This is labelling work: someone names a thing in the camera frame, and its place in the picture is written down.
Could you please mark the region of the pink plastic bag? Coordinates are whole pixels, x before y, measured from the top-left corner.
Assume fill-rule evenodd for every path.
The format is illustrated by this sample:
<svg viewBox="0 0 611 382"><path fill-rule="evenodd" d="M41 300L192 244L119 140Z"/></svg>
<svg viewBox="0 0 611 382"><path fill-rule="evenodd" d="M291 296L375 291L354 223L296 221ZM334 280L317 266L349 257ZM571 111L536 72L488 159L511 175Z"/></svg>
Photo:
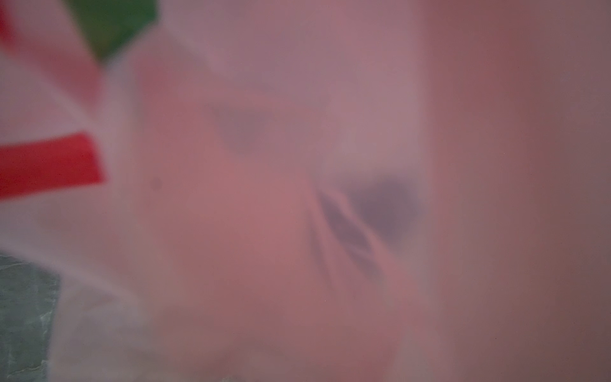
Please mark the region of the pink plastic bag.
<svg viewBox="0 0 611 382"><path fill-rule="evenodd" d="M52 381L608 381L608 1L1 4Z"/></svg>

